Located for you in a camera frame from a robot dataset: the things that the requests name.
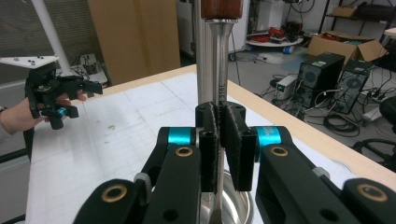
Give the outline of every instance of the white wall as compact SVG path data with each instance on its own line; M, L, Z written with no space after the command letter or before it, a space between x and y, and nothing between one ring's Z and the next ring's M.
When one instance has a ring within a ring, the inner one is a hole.
M177 30L178 30L178 46L179 48L193 55L191 50L192 42L192 20L191 20L191 4L176 0L177 7Z
M394 6L396 5L396 0L389 0ZM303 29L308 33L316 33L320 26L320 21L322 15L324 13L324 9L326 7L327 0L303 0L302 11L305 11L310 8L310 6L314 4L314 7L309 12L303 14ZM346 0L343 2L343 5L348 5L354 2L353 0ZM363 1L358 0L354 5L359 5L362 2L370 2L370 1ZM334 7L338 6L338 0L330 0L329 4L329 11L327 13L331 13ZM388 1L385 0L374 0L374 4L378 5L386 5L388 6ZM285 6L284 9L284 20L287 17L289 11L288 5ZM294 11L293 9L290 11L289 21L301 21L300 13ZM334 27L334 30L349 33L352 35L357 35L359 33L359 29L361 28L362 21L351 21L351 20L344 20L338 19L337 23ZM322 31L328 31L332 28L332 18L326 17L323 23ZM369 36L373 38L380 38L385 28L385 24L380 24L376 22L366 22L363 26L361 35Z

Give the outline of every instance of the metal rod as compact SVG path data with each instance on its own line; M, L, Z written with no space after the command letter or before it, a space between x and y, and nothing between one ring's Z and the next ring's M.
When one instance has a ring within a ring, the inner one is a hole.
M227 104L227 80L228 80L228 39L230 37L233 24L237 20L213 19L205 21L210 26L213 35L213 103L218 110L218 136L222 132L220 123L222 121L224 106ZM224 147L218 145L217 153L217 191L214 195L214 204L209 224L222 223L222 192L224 178Z
M213 99L213 46L209 25L201 18L201 0L195 7L195 56L197 64L198 104Z

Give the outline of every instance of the chair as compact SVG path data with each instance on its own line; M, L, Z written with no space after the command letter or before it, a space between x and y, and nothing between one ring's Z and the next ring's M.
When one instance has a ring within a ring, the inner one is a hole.
M389 97L388 99L384 100L379 106L379 111L381 112L382 116L392 125L393 132L396 133L396 96ZM375 148L372 143L382 143L393 146L393 154L389 155L381 152ZM360 154L363 154L363 148L367 148L383 160L379 162L380 165L396 173L396 142L386 139L371 138L355 143L352 148Z

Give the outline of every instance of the shelf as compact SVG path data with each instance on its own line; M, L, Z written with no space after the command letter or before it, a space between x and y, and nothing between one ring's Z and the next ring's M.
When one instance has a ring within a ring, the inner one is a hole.
M352 20L352 21L372 21L372 22L377 22L377 23L382 23L382 24L390 24L390 21L364 19L364 18L361 18L361 17L343 17L343 16L334 16L332 14L327 14L326 17L340 18L340 19L346 19L346 20Z

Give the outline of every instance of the black cable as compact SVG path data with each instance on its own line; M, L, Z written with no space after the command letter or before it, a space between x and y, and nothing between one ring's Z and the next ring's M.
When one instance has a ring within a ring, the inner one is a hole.
M300 13L300 14L307 13L307 12L310 12L310 11L312 10L312 8L314 8L315 0L312 0L311 7L310 7L309 9L305 10L305 11L302 11L303 3L304 3L304 2L301 3L302 5L301 5L301 7L300 7L300 10L297 10L297 9L294 7L294 4L291 4L291 8L293 8L293 10L294 10L295 12L298 12L298 13Z
M376 147L372 146L371 145L372 143L377 143L377 144L380 143L380 144L396 147L396 142L389 141L386 139L371 138L355 143L352 149L364 155L363 149L367 148L369 151L373 152L375 155L379 156L382 159L382 161L378 161L378 164L383 165L384 167L390 169L393 172L396 172L396 155L394 150L393 150L393 154L389 155L387 153L380 151Z
M341 120L344 123L342 123L342 124L331 123L331 120L334 120L334 119ZM346 119L344 116L341 116L339 114L331 114L331 115L326 116L323 119L323 126L325 126L328 130L332 131L333 133L336 133L336 134L344 136L344 137L356 137L361 133L361 129L360 129L359 125L351 122L349 119ZM354 133L354 132L357 132L357 133L353 134L353 135L342 134L342 133Z
M317 115L308 115L306 114L309 118L314 118L314 119L324 119L326 116L317 116Z
M289 7L288 16L286 16L285 22L287 22L289 20L290 12L291 12L291 4L290 4L290 7Z
M276 78L272 79L272 80L270 81L270 86L276 88L276 84L277 84L280 80L282 80L282 78L277 78L277 77L276 77Z
M301 12L301 9L303 8L303 4L300 5L300 20L301 20L301 24L304 24L303 21L303 12Z
M241 86L241 79L239 78L238 60L236 60L235 41L233 41L233 56L235 57L236 76L238 77L238 85Z
M292 116L294 116L297 119L300 119L302 121L304 121L305 119L305 113L303 110L301 110L300 108L291 108L288 110L285 110L286 112L288 112L289 114L291 114Z
M286 77L286 76L285 75L280 75L280 74L274 74L273 75L273 78L276 78L276 79L282 79L284 77Z
M272 90L272 91L269 91L270 89L271 89L271 85L267 88L267 90L264 92L264 91L262 91L262 93L260 93L259 94L259 96L262 98L262 97L264 97L266 94L269 94L269 93L271 93L271 92L274 92L275 90Z
M382 93L382 94L385 95L385 94L388 94L388 93L391 93L391 92L394 92L394 91L396 91L396 87L389 88L389 89L385 90L385 92Z
M370 104L372 94L369 92L367 95L364 96L363 102L359 101L359 98L357 99L356 102L362 106L362 113L366 113L365 107Z
M84 59L85 61L85 65L87 64L87 59L83 56L83 54L79 54L76 59L71 63L70 67L72 67L73 65L76 66L76 68L72 68L73 71L76 72L76 74L80 75L81 77L83 77L85 80L90 80L90 76L88 74L86 74L82 68L80 67L80 63L81 63L81 57Z
M323 126L323 124L321 124L321 123L315 123L315 122L312 122L312 121L308 121L308 120L306 120L306 122L307 122L307 123L310 123L310 124L316 124L316 125L320 125L320 126Z
M353 2L351 2L349 5L352 6L353 4L355 4L358 0L355 0Z
M381 89L384 87L384 85L387 83L387 82L389 82L389 81L391 81L392 80L392 72L389 70L389 79L387 80L387 81L385 81L384 83L382 83L382 85L378 88L378 95L380 94L380 92L381 92Z
M355 116L355 113L353 112L353 110L350 111L352 113L353 118L355 119L355 123L359 124L361 121L363 121L363 118L361 117L361 119L357 119Z

